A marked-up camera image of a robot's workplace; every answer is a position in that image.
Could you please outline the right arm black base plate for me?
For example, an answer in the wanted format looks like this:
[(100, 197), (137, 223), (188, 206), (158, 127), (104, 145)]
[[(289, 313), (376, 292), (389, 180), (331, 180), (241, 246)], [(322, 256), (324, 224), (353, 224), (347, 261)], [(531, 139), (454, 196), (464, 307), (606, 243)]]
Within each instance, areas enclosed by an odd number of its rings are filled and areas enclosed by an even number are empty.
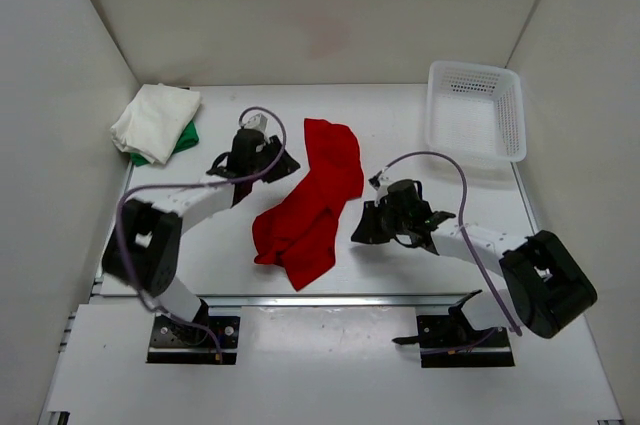
[(422, 368), (514, 367), (510, 341), (502, 328), (475, 331), (449, 315), (418, 315), (414, 335), (395, 337), (398, 347), (417, 346)]

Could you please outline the red t shirt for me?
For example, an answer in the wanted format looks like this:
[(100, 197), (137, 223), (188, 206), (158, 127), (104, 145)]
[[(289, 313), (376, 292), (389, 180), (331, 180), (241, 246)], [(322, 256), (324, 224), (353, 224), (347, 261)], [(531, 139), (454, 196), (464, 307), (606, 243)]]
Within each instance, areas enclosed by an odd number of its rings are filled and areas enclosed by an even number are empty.
[(308, 173), (252, 225), (254, 262), (283, 268), (296, 291), (335, 265), (340, 216), (364, 189), (360, 145), (348, 126), (307, 118), (304, 139)]

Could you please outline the white t shirt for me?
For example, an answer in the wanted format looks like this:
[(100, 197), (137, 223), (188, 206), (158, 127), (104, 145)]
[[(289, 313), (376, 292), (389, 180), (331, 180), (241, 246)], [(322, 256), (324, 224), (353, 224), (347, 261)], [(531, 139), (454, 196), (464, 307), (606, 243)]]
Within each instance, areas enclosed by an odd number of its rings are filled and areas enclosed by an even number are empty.
[(111, 140), (120, 152), (165, 165), (201, 103), (199, 92), (145, 84), (111, 126)]

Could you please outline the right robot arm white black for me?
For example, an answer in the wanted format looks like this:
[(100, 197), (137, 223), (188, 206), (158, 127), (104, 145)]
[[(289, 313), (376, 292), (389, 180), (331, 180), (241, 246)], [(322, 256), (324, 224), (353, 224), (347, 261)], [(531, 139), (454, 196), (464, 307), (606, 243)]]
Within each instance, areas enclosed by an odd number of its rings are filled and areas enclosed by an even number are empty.
[(554, 233), (524, 237), (464, 224), (451, 212), (432, 210), (417, 180), (376, 175), (370, 183), (376, 197), (364, 203), (353, 242), (394, 241), (504, 280), (502, 289), (476, 290), (450, 306), (449, 332), (458, 343), (470, 345), (487, 330), (512, 327), (550, 339), (596, 303), (594, 285)]

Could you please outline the green t shirt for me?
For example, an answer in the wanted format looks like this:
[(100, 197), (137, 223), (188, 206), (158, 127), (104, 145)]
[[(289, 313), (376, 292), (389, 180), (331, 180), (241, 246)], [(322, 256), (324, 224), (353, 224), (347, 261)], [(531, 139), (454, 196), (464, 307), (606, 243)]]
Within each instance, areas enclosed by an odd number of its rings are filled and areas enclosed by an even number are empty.
[[(194, 121), (190, 121), (182, 131), (169, 157), (195, 147), (199, 143), (199, 141), (200, 138), (195, 123)], [(136, 167), (149, 164), (149, 161), (145, 157), (137, 153), (131, 153), (130, 159), (131, 163)]]

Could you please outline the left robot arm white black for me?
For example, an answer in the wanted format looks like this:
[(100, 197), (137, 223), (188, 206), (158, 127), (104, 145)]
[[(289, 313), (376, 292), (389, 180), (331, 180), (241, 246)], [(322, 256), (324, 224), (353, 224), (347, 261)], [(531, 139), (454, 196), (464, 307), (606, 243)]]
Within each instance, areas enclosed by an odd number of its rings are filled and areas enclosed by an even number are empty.
[(286, 151), (287, 136), (267, 136), (243, 126), (231, 150), (214, 160), (200, 181), (151, 184), (130, 189), (118, 202), (101, 267), (133, 288), (148, 311), (175, 323), (188, 345), (206, 340), (208, 306), (177, 277), (179, 248), (186, 232), (246, 198), (257, 181), (272, 183), (300, 164)]

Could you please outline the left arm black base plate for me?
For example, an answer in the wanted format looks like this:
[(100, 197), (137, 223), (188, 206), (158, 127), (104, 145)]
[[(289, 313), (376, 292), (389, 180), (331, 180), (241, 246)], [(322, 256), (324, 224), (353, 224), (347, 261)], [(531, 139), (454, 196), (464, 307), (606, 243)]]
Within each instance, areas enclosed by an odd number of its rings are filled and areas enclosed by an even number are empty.
[(210, 315), (207, 327), (216, 336), (198, 328), (180, 325), (163, 315), (154, 317), (147, 362), (172, 365), (235, 365), (241, 318), (233, 315)]

